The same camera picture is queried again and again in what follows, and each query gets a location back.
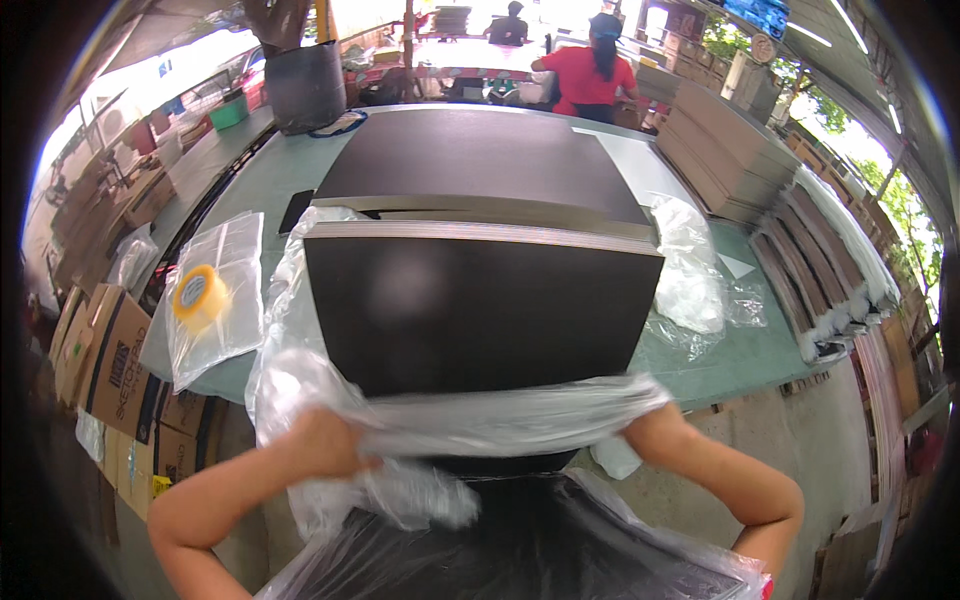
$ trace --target dark hair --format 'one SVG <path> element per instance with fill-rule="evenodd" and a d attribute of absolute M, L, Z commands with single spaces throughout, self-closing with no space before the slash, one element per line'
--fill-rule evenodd
<path fill-rule="evenodd" d="M 616 39 L 623 31 L 623 23 L 612 14 L 600 12 L 590 20 L 593 44 L 593 61 L 605 82 L 613 79 L 613 62 L 616 60 Z"/>

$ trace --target red shirt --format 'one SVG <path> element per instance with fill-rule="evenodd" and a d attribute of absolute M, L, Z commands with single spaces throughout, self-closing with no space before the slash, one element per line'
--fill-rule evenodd
<path fill-rule="evenodd" d="M 620 57 L 613 59 L 613 77 L 605 82 L 603 75 L 597 71 L 592 48 L 562 48 L 540 60 L 543 66 L 557 73 L 560 78 L 561 98 L 553 107 L 558 114 L 577 116 L 575 104 L 612 106 L 618 86 L 625 90 L 636 87 L 630 64 Z"/>

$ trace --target yellow tape roll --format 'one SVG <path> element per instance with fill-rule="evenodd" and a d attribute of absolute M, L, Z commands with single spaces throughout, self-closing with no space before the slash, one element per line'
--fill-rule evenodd
<path fill-rule="evenodd" d="M 187 331 L 197 335 L 228 310 L 229 304 L 227 285 L 213 267 L 200 265 L 180 280 L 174 294 L 174 316 L 186 325 Z"/>

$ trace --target black bucket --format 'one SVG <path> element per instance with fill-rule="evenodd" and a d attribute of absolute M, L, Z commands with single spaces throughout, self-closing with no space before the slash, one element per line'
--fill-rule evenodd
<path fill-rule="evenodd" d="M 285 135 L 326 127 L 347 110 L 336 40 L 267 59 L 264 78 L 276 126 Z"/>

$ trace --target person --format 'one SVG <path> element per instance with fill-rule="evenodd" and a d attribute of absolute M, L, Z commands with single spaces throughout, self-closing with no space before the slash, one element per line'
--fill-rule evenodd
<path fill-rule="evenodd" d="M 612 14 L 600 12 L 590 20 L 590 47 L 567 47 L 534 60 L 534 71 L 553 71 L 560 84 L 558 114 L 613 123 L 613 102 L 621 87 L 631 100 L 639 99 L 633 69 L 616 55 L 623 25 Z"/>
<path fill-rule="evenodd" d="M 501 46 L 522 46 L 527 43 L 527 23 L 518 17 L 523 5 L 514 0 L 507 5 L 508 16 L 494 19 L 484 36 L 490 36 L 491 44 Z"/>
<path fill-rule="evenodd" d="M 778 576 L 803 521 L 804 498 L 793 480 L 707 438 L 673 403 L 634 420 L 622 433 L 646 464 L 673 471 L 719 498 L 744 526 L 732 549 L 764 561 L 764 572 Z M 361 435 L 332 412 L 312 409 L 272 444 L 204 469 L 159 496 L 147 529 L 180 597 L 249 599 L 211 548 L 244 514 L 299 481 L 343 479 L 377 468 L 379 459 L 357 454 Z"/>

